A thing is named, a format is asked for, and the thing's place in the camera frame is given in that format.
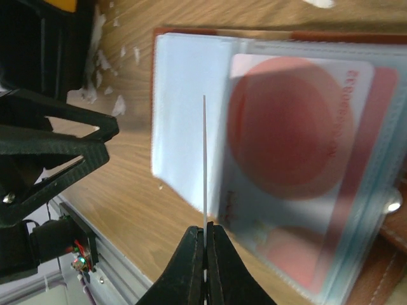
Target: wooden table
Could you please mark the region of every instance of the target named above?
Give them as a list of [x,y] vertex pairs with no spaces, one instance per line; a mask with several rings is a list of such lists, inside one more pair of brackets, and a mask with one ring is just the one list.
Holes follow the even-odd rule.
[[[118,95],[126,103],[118,116],[120,134],[108,143],[110,162],[72,186],[67,199],[137,267],[155,281],[190,225],[202,223],[192,209],[150,172],[149,103],[152,30],[160,25],[336,31],[407,31],[407,2],[338,0],[322,10],[301,0],[114,0],[100,1],[106,15],[100,49],[113,69],[103,71],[93,104],[72,95],[69,103],[111,114]],[[121,57],[121,49],[126,54]],[[133,48],[140,50],[137,65]],[[104,95],[107,86],[114,92]],[[85,127],[61,127],[85,133]],[[308,304],[239,245],[236,248],[253,277],[278,304]]]

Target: leather stitching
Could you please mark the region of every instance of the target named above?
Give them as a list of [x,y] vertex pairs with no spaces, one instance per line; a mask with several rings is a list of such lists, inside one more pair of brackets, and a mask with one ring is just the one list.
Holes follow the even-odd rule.
[[393,237],[396,241],[398,241],[405,249],[407,249],[407,241],[398,235],[393,230],[389,229],[387,226],[382,226],[382,229],[391,237]]
[[387,266],[386,270],[385,270],[384,273],[383,273],[383,276],[382,276],[382,279],[381,279],[380,282],[379,282],[379,285],[377,286],[375,292],[373,293],[373,296],[372,296],[371,299],[370,299],[369,305],[373,305],[373,302],[374,302],[375,299],[376,299],[377,293],[380,291],[380,289],[381,289],[381,287],[382,287],[382,285],[383,285],[383,283],[384,283],[384,280],[386,279],[386,277],[387,277],[387,275],[388,275],[388,273],[389,273],[389,271],[390,271],[390,268],[393,266],[393,263],[394,263],[394,261],[395,261],[395,259],[396,259],[396,256],[397,256],[397,253],[398,253],[398,251],[396,250],[396,251],[394,252],[393,256],[392,256],[392,259],[391,259],[390,262],[389,262],[389,265]]

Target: screw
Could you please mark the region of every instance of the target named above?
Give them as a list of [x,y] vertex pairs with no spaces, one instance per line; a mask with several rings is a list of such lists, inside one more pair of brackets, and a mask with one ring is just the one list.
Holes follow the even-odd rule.
[[10,203],[13,203],[15,199],[15,194],[14,193],[8,193],[6,196],[3,197],[3,203],[9,205]]

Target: black plastic part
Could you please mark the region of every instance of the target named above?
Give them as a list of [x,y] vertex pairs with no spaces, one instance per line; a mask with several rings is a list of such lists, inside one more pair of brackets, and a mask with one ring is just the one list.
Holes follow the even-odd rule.
[[70,223],[71,232],[74,240],[78,240],[80,245],[87,252],[86,261],[88,262],[89,270],[95,271],[94,267],[99,262],[99,257],[96,248],[96,234],[93,230],[70,208],[66,203],[59,205],[61,217]]
[[204,232],[189,227],[168,266],[137,305],[204,303]]
[[[0,205],[0,227],[12,226],[64,189],[107,163],[104,145],[119,131],[114,117],[55,101],[27,91],[0,93],[0,196],[15,194]],[[53,133],[47,117],[98,126],[86,137]],[[81,157],[55,175],[34,184],[43,168]]]
[[74,13],[43,0],[0,1],[0,83],[66,101],[81,88],[95,0],[78,0]]
[[26,224],[0,229],[0,284],[34,275],[37,267]]
[[276,305],[244,266],[222,226],[207,225],[208,305]]
[[69,253],[74,244],[75,223],[71,218],[49,220],[30,234],[34,256],[40,264]]

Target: orange object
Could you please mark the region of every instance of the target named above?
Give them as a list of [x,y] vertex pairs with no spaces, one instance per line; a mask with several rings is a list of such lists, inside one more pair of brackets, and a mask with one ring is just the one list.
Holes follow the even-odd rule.
[[76,3],[78,0],[44,0],[56,8],[62,11],[68,11],[69,13],[74,13],[76,11]]

